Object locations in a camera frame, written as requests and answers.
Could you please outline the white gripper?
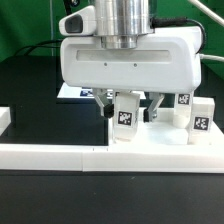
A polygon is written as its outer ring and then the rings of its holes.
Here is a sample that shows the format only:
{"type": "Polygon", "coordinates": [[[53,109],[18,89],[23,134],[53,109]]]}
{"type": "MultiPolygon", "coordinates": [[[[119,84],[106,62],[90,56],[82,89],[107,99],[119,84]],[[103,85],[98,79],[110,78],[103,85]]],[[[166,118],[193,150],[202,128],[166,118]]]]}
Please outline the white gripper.
{"type": "Polygon", "coordinates": [[[137,7],[129,15],[117,12],[89,5],[60,20],[62,77],[69,86],[92,88],[105,118],[114,116],[106,89],[145,91],[151,104],[143,121],[153,122],[163,93],[189,93],[200,85],[202,30],[157,28],[137,7]]]}

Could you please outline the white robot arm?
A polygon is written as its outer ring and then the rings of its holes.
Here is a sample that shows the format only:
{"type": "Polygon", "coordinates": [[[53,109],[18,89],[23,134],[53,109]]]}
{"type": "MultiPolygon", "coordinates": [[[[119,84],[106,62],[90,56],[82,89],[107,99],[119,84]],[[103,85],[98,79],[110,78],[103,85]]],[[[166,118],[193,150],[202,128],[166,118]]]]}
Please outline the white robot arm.
{"type": "Polygon", "coordinates": [[[153,0],[93,0],[59,22],[65,39],[60,60],[65,83],[89,87],[111,118],[116,104],[106,91],[144,91],[152,100],[144,120],[156,117],[166,93],[190,93],[201,83],[200,61],[206,34],[197,21],[156,18],[153,0]]]}

